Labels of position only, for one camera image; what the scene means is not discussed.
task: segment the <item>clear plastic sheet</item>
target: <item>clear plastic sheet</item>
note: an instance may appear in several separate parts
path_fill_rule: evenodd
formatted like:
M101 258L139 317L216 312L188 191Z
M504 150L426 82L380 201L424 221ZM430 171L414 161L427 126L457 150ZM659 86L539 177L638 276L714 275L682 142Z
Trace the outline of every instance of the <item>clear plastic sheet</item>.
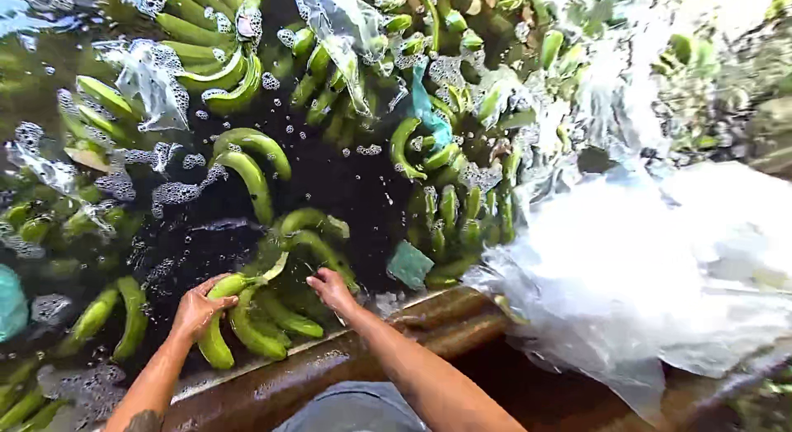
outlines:
M385 18L361 0L295 0L300 16L342 70L355 110L372 114L366 102L357 56L371 65L382 60L387 38L380 34Z
M792 184L739 163L550 183L530 205L537 186L516 189L530 230L462 278L529 321L510 335L541 365L605 383L655 423L660 360L720 377L792 334Z
M138 125L141 132L188 130L189 95L176 80L184 69L172 48L147 39L136 39L128 47L116 42L94 47L122 68L115 81L121 94L143 102L148 119Z

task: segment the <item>foam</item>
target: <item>foam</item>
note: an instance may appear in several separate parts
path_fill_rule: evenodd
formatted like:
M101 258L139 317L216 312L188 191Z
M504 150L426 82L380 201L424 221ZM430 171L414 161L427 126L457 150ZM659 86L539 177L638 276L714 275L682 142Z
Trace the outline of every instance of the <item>foam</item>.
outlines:
M151 17L156 17L163 11L167 0L139 0L137 3L138 11Z
M181 161L181 167L185 169L192 169L197 165L206 165L206 159L200 153L188 153Z
M379 155L382 153L382 147L376 144L371 144L369 147L358 146L357 153L361 155Z
M124 398L126 390L116 387L126 375L121 368L100 364L83 372L55 370L54 366L42 367L36 379L45 397L70 399L79 415L74 417L78 430L94 422L110 418L113 409Z
M77 168L41 157L39 143L44 135L44 129L38 124L23 121L16 126L15 140L5 143L9 162L19 168L29 168L40 182L61 194L74 194Z
M64 321L71 299L61 294L37 295L30 304L30 318L46 325L58 325Z
M270 72L264 72L262 75L262 88L264 90L278 90L281 87L281 81L274 76Z
M285 45L287 48L294 48L295 45L295 33L288 28L282 28L276 32L278 36L278 40Z
M227 179L228 173L222 165L215 163L199 184L180 182L160 184L151 193L151 214L161 219L164 216L163 208L166 204L183 204L193 201L200 196L204 188L216 182L220 177Z
M479 168L476 163L470 162L460 171L459 182L465 184L468 189L478 186L484 194L494 188L502 177L503 167L499 162L484 168Z
M212 54L214 55L214 58L217 59L217 62L220 62L221 64L226 63L227 56L222 48L217 48L217 47L213 48Z

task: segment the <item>water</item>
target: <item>water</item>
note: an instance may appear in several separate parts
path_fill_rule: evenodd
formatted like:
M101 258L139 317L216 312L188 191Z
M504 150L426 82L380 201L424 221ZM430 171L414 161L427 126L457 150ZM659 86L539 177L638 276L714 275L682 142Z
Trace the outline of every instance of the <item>water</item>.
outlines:
M278 13L266 16L268 28L279 28L298 20L293 0L273 1L278 5L273 5L272 9ZM30 22L0 21L2 52L19 54L25 60L21 77L29 79L24 92L6 93L0 100L0 128L4 141L13 139L16 125L32 121L46 133L42 151L58 154L62 141L59 139L61 123L56 90L64 88L74 93L77 72L92 74L106 83L112 83L117 74L87 59L91 42L119 37L127 40L140 36L154 40L165 38L155 25L136 13L130 21L111 22L102 17L99 9L85 6L89 3L77 3L72 11L60 12L60 17L54 19L58 25L54 31L36 34L31 31ZM17 0L0 0L0 5L26 7L25 2ZM45 20L37 23L45 27L52 25ZM265 32L260 55L264 57L263 53L280 49L274 31ZM5 71L3 78L14 78L14 74ZM166 204L161 219L155 218L151 211L151 193L160 184L198 183L203 179L207 173L205 162L212 157L212 139L229 127L259 127L275 139L288 156L292 180L268 180L277 215L310 206L349 224L351 237L342 251L364 288L365 300L373 304L376 293L406 291L386 275L385 268L394 245L404 238L402 211L410 183L396 174L386 153L368 154L376 151L369 149L366 154L343 155L341 150L323 143L322 130L305 124L305 109L288 105L302 70L295 71L293 76L280 88L269 81L247 112L217 116L208 112L199 98L193 97L186 113L192 133L165 131L141 135L149 142L178 143L181 147L173 150L172 145L166 146L169 153L165 158L170 158L166 163L127 165L135 198L124 207L144 216L131 238L113 241L96 236L80 238L72 247L57 253L57 266L51 264L51 251L43 259L29 260L16 257L12 250L0 250L0 262L20 275L25 295L30 300L36 297L51 299L54 296L50 295L58 295L71 302L63 307L58 305L59 311L55 311L55 304L45 305L51 311L43 315L42 322L32 323L13 340L0 345L0 356L8 361L3 368L12 369L24 356L54 346L105 285L118 276L132 275L146 290L146 314L150 323L142 346L133 357L120 364L127 375L121 385L128 385L167 336L182 294L210 276L238 270L251 260L257 240L266 228L256 223L245 185L234 172L227 180L220 178L208 185L193 201ZM398 123L395 116L391 119L393 123L384 124L382 135L377 135L373 141L379 144L386 141L385 134L392 132L394 124ZM60 158L67 159L62 153ZM256 160L265 176L275 176L266 158L256 157ZM5 158L0 159L0 163L4 170L15 169ZM311 272L309 265L313 267L316 263L294 255L289 269L275 284L283 297L297 300L297 306L311 305L313 318L332 332L341 328L340 324L329 312L317 309L318 300L312 292L302 294L306 288L304 278ZM56 360L54 364L60 369L80 370L107 363L123 330L124 308L123 304L117 304L104 328L77 355ZM252 358L230 330L224 330L224 337L231 344L238 363ZM182 376L189 377L210 368L200 353L193 352Z

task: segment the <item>submerged banana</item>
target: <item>submerged banana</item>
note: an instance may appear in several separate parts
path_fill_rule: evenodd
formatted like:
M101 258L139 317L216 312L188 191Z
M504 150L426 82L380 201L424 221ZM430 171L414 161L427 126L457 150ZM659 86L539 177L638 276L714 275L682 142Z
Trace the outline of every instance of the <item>submerged banana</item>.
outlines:
M117 301L118 290L114 287L106 288L99 293L71 327L71 333L57 346L55 356L76 354L107 322Z
M140 288L132 276L121 277L115 282L115 285L121 292L124 306L127 309L124 335L113 351L113 360L118 362L132 356L143 341L148 326L148 317L144 313L146 292Z
M252 296L263 284L251 285L239 294L237 306L231 309L230 319L233 333L250 351L280 361L286 357L286 347L278 339L264 335L253 327L250 320Z
M248 154L236 151L225 151L217 155L214 161L231 167L242 176L250 194L256 218L263 225L271 225L272 203L270 201L269 188L267 187L267 181L264 179L264 174L256 162Z
M272 290L261 291L261 295L256 298L256 302L284 330L293 331L309 338L321 338L325 334L319 324L286 308L276 298L275 292Z
M247 55L246 62L247 71L236 89L209 89L201 94L201 99L213 113L228 115L246 109L262 86L262 62L254 51Z
M246 127L225 131L214 142L214 156L216 157L227 151L229 144L236 144L243 149L251 149L261 153L272 162L275 172L278 173L278 178L286 181L292 178L292 166L289 164L286 154L283 153L283 149L275 140L264 133Z

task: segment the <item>white plastic sheet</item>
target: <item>white plastic sheet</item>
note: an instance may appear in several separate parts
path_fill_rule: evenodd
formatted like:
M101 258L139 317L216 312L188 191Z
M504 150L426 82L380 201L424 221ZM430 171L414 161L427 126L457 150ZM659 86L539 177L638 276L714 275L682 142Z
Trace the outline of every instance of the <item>white plastic sheet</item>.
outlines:
M530 321L511 332L528 356L604 382L653 423L661 359L718 377L792 334L792 184L704 163L563 189L528 205L535 187L518 187L528 228L462 278Z

